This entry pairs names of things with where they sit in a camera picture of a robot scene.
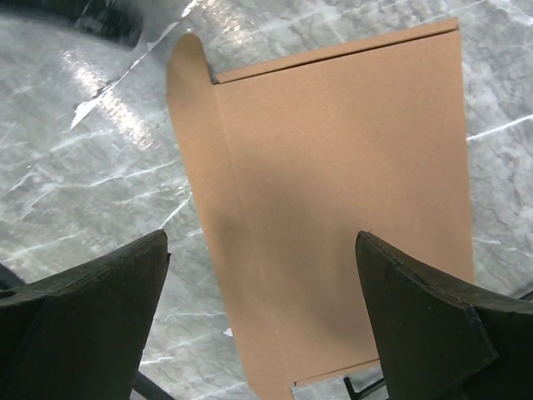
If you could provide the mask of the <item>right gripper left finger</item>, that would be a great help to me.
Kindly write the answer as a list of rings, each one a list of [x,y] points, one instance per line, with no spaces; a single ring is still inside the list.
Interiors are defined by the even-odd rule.
[[[156,230],[24,282],[1,268],[1,397],[128,399],[170,263]]]

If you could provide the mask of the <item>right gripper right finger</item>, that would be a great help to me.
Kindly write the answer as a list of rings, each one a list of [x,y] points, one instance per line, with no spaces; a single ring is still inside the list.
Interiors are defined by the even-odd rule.
[[[370,232],[358,275],[391,399],[530,399],[532,303],[465,282]]]

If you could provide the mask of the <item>brown cardboard box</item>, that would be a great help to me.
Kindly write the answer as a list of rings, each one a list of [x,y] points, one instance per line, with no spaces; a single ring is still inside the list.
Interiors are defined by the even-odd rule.
[[[259,398],[377,363],[360,231],[473,280],[457,19],[216,78],[188,33],[167,65],[167,106]]]

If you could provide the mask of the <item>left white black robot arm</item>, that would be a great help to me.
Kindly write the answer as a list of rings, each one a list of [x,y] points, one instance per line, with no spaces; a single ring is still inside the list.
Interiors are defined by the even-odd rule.
[[[122,0],[2,0],[1,13],[71,29],[128,48],[138,44],[144,23],[137,4]]]

